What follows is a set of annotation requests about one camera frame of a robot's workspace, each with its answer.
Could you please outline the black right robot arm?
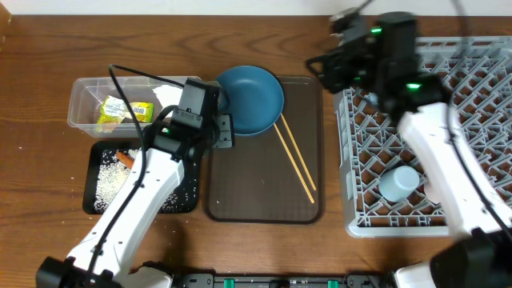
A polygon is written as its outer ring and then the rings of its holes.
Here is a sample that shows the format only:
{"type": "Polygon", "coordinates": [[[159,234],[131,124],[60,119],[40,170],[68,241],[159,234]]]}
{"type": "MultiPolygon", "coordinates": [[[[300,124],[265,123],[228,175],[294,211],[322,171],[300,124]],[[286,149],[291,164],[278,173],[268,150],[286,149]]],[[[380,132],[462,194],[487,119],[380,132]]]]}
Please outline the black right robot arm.
{"type": "Polygon", "coordinates": [[[511,210],[462,134],[450,92],[421,70],[415,16],[388,12],[368,27],[354,7],[330,24],[341,43],[310,58],[308,70],[331,93],[356,86],[375,94],[420,161],[455,240],[432,259],[393,272],[388,286],[510,286],[511,210]]]}

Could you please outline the long wooden chopstick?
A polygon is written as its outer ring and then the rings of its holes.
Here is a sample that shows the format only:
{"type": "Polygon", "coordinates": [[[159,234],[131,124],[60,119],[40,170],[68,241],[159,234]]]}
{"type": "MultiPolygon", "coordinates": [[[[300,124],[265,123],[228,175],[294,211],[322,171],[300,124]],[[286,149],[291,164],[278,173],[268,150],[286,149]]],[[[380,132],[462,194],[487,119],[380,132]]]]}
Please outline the long wooden chopstick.
{"type": "Polygon", "coordinates": [[[310,182],[310,185],[311,185],[312,189],[313,189],[313,190],[317,190],[317,186],[316,186],[316,185],[315,185],[315,183],[314,183],[314,180],[313,180],[313,178],[312,178],[312,176],[311,176],[311,174],[310,174],[310,171],[309,171],[309,169],[308,169],[308,167],[307,167],[307,164],[306,164],[306,162],[305,162],[305,160],[304,160],[304,158],[303,158],[303,156],[302,156],[302,153],[301,153],[301,151],[300,151],[300,149],[299,149],[299,147],[298,147],[298,144],[297,144],[297,143],[296,143],[296,141],[295,141],[294,135],[293,135],[293,133],[292,133],[292,131],[291,131],[291,129],[290,129],[290,127],[289,127],[289,125],[288,125],[288,123],[287,123],[287,121],[286,121],[286,119],[285,119],[284,115],[283,115],[283,113],[281,113],[281,114],[280,114],[280,117],[281,117],[282,122],[283,122],[283,124],[284,124],[284,126],[285,126],[285,128],[286,128],[286,131],[287,131],[287,133],[288,133],[288,135],[289,135],[289,137],[290,137],[290,140],[292,141],[292,144],[293,144],[293,146],[294,146],[294,148],[295,148],[296,154],[297,154],[297,156],[299,157],[299,161],[300,161],[300,162],[301,162],[301,164],[302,164],[302,168],[303,168],[303,169],[304,169],[304,171],[306,172],[306,176],[307,176],[307,178],[308,178],[308,180],[309,180],[309,182],[310,182]]]}

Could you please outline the light blue cup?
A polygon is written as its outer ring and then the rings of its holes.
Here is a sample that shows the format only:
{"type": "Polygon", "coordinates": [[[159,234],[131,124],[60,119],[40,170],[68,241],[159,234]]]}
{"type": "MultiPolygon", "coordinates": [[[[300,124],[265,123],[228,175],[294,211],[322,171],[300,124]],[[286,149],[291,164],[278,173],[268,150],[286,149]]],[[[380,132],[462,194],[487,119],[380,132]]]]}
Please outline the light blue cup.
{"type": "Polygon", "coordinates": [[[399,166],[381,176],[380,194],[390,202],[400,202],[409,197],[419,186],[418,172],[409,166],[399,166]]]}

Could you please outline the white napkin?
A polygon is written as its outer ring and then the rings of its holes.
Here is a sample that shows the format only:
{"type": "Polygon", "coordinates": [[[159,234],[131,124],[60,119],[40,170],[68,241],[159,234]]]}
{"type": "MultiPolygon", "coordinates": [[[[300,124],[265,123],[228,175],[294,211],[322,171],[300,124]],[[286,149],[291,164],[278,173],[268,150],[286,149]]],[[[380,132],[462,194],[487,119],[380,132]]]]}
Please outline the white napkin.
{"type": "Polygon", "coordinates": [[[162,85],[153,89],[153,92],[162,108],[177,106],[180,103],[183,88],[171,85],[162,85]]]}

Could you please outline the orange carrot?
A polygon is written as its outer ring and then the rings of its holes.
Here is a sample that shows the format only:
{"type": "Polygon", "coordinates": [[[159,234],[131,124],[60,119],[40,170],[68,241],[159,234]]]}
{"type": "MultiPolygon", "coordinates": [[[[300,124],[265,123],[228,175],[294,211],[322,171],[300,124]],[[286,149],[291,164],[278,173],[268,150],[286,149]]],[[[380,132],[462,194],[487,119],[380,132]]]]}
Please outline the orange carrot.
{"type": "Polygon", "coordinates": [[[118,158],[120,163],[123,164],[126,168],[128,168],[130,170],[132,169],[133,164],[134,164],[134,159],[131,156],[118,150],[116,152],[116,157],[118,158]]]}

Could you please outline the pink cup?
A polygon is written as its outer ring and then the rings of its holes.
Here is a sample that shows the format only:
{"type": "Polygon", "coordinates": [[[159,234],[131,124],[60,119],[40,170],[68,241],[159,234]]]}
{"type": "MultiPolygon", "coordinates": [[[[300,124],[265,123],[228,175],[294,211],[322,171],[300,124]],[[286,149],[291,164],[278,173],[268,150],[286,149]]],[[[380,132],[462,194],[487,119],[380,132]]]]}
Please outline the pink cup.
{"type": "Polygon", "coordinates": [[[434,188],[434,186],[430,182],[427,182],[424,185],[424,193],[425,193],[426,197],[433,204],[439,204],[440,203],[438,193],[437,193],[436,189],[434,188]]]}

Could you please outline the green snack wrapper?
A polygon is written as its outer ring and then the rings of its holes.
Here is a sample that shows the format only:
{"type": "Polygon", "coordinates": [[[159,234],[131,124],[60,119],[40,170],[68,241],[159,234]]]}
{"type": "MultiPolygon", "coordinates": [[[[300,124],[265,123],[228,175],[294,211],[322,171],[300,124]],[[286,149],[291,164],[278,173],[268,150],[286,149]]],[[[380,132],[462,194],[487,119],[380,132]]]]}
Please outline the green snack wrapper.
{"type": "MultiPolygon", "coordinates": [[[[139,122],[148,123],[151,121],[154,112],[153,103],[131,102],[130,107],[139,122]]],[[[95,131],[98,133],[111,133],[125,120],[133,119],[124,101],[111,95],[107,96],[99,111],[100,115],[95,127],[95,131]]]]}

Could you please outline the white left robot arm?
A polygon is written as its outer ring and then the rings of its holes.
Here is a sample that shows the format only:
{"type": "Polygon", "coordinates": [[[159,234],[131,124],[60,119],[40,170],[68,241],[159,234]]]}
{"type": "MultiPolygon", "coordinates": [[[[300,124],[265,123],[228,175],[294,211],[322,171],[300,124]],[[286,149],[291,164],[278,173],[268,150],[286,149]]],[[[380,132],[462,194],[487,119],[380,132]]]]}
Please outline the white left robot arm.
{"type": "Polygon", "coordinates": [[[172,277],[157,268],[131,273],[134,256],[168,197],[186,179],[208,145],[229,148],[230,114],[192,114],[170,107],[137,128],[142,147],[130,175],[91,231],[65,260],[48,257],[38,268],[38,287],[169,287],[172,277]]]}

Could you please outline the short wooden chopstick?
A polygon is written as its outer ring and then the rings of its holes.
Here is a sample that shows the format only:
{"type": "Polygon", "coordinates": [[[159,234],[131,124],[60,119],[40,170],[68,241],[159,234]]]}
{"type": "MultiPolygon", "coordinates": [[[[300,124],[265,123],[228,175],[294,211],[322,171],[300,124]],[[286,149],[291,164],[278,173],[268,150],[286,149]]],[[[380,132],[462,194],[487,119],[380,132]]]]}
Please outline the short wooden chopstick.
{"type": "Polygon", "coordinates": [[[292,153],[290,152],[290,149],[289,149],[288,145],[286,144],[286,142],[284,140],[284,137],[282,136],[278,126],[275,123],[273,124],[273,127],[274,127],[274,129],[275,129],[275,131],[276,131],[276,133],[278,135],[278,138],[279,138],[279,140],[280,140],[280,142],[281,142],[281,144],[282,144],[282,146],[283,146],[283,148],[284,148],[284,150],[286,152],[286,155],[287,155],[288,159],[291,162],[292,167],[294,168],[294,171],[295,171],[296,175],[299,178],[300,183],[302,184],[302,187],[303,187],[304,191],[306,192],[306,195],[307,195],[308,199],[310,200],[310,203],[311,204],[315,204],[315,200],[313,198],[313,195],[310,192],[310,189],[307,186],[307,184],[305,182],[305,179],[302,176],[302,173],[301,173],[300,169],[298,168],[297,163],[294,160],[294,158],[292,156],[292,153]]]}

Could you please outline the dark blue plate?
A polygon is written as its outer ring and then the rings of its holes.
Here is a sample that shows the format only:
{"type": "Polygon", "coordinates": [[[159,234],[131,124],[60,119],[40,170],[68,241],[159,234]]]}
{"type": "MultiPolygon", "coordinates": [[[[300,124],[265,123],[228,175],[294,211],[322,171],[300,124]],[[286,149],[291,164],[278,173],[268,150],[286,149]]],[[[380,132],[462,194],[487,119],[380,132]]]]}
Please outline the dark blue plate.
{"type": "Polygon", "coordinates": [[[279,119],[285,103],[280,81],[259,66],[235,66],[217,77],[226,92],[226,112],[238,136],[260,134],[279,119]]]}

